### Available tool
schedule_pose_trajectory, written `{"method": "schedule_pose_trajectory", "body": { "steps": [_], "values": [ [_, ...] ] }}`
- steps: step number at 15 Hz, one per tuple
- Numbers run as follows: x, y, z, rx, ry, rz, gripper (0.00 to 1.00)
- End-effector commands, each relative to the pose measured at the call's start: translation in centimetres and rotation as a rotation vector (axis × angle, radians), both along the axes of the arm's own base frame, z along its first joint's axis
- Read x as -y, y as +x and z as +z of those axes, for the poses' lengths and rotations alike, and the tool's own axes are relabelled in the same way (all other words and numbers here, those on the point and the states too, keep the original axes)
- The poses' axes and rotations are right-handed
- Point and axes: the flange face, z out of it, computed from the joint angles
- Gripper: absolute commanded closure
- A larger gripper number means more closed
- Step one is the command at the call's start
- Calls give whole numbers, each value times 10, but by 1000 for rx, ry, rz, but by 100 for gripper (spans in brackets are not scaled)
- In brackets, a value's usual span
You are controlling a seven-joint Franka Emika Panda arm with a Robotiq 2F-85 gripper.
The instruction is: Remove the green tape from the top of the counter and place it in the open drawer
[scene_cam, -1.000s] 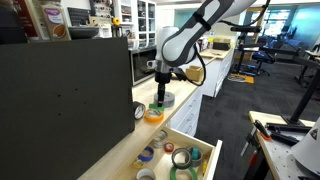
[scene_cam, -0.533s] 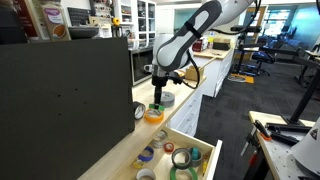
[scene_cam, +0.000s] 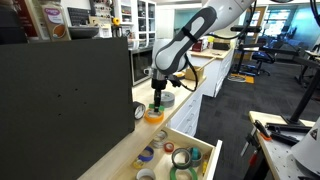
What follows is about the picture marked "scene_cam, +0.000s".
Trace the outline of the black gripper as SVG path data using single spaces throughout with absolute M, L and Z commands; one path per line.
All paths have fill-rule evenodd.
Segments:
M 175 75 L 164 75 L 159 70 L 148 67 L 144 70 L 144 74 L 152 78 L 151 87 L 155 89 L 154 105 L 161 105 L 161 90 L 166 88 L 167 82 L 170 81 L 173 87 L 180 87 L 181 81 Z

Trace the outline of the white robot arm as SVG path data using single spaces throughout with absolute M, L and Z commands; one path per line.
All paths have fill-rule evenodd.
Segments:
M 202 8 L 181 28 L 172 39 L 158 39 L 152 50 L 151 87 L 154 90 L 154 100 L 150 109 L 162 112 L 161 94 L 167 81 L 174 87 L 183 86 L 194 92 L 197 90 L 199 77 L 196 77 L 195 87 L 188 88 L 178 80 L 174 73 L 189 66 L 193 73 L 195 68 L 190 63 L 187 51 L 206 35 L 216 37 L 214 31 L 226 28 L 244 11 L 252 8 L 256 0 L 208 0 Z

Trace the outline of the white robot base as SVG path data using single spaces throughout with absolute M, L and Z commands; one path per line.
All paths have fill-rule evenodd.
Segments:
M 291 152 L 302 166 L 320 176 L 320 119 L 302 140 L 291 148 Z

